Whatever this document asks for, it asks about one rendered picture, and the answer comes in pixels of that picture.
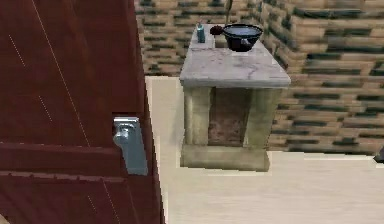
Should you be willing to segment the black basin sink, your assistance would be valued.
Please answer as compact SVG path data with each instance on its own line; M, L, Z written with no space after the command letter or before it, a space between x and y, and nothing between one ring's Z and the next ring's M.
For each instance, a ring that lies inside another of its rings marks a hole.
M227 46L235 52L250 51L262 34L263 30L256 25L230 24L223 28Z

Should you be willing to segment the teal soap bottle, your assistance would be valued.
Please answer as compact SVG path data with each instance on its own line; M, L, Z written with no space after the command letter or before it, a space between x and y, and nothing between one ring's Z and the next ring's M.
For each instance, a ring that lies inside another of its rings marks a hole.
M205 31L204 31L204 26L201 23L197 24L197 31L196 35L198 38L199 43L204 43L205 42Z

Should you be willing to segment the marble-topped stone sink stand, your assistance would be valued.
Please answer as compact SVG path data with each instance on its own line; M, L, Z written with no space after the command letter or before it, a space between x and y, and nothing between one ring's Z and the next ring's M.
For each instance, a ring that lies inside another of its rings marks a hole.
M266 172L272 122L291 79L259 39L250 51L235 52L223 33L211 35L213 26L202 25L205 42L198 42L196 26L180 74L180 165Z

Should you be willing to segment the brass faucet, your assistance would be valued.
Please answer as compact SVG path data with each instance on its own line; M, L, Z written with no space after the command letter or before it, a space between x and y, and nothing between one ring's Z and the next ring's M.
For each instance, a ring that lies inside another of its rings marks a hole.
M225 2L225 25L229 22L230 11L232 9L233 0L226 0Z

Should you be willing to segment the red-brown wooden room door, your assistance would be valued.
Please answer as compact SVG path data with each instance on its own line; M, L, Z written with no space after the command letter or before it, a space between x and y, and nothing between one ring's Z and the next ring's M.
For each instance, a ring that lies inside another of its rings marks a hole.
M0 223L165 224L134 0L0 0Z

